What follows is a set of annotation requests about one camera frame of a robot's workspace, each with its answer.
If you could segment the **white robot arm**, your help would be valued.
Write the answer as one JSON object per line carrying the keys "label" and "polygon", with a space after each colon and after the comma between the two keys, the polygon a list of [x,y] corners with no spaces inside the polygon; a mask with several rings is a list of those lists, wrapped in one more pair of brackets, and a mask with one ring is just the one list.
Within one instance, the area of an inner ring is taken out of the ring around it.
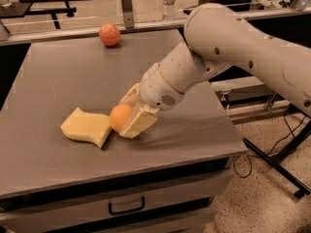
{"label": "white robot arm", "polygon": [[195,85],[231,66],[255,76],[311,116],[311,50],[261,32],[232,9],[209,3],[194,9],[185,41],[155,63],[121,99],[134,110],[120,135],[134,138],[159,111],[180,103]]}

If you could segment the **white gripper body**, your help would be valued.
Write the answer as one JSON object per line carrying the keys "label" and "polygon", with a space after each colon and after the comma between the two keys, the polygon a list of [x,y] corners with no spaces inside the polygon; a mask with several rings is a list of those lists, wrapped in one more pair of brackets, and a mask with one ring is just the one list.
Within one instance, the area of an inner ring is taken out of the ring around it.
{"label": "white gripper body", "polygon": [[185,97],[167,82],[158,62],[143,75],[139,83],[139,95],[149,106],[164,111],[171,110]]}

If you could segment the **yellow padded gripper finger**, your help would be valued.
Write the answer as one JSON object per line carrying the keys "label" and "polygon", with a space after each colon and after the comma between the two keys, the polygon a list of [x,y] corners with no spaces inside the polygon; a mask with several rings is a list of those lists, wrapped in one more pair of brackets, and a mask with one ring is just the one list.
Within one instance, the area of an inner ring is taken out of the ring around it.
{"label": "yellow padded gripper finger", "polygon": [[120,135],[128,139],[135,138],[156,123],[158,112],[159,109],[153,108],[149,105],[136,105],[129,120],[121,129]]}
{"label": "yellow padded gripper finger", "polygon": [[139,95],[139,84],[136,83],[132,88],[130,88],[123,98],[120,100],[120,104],[126,104],[135,107],[141,102],[141,97]]}

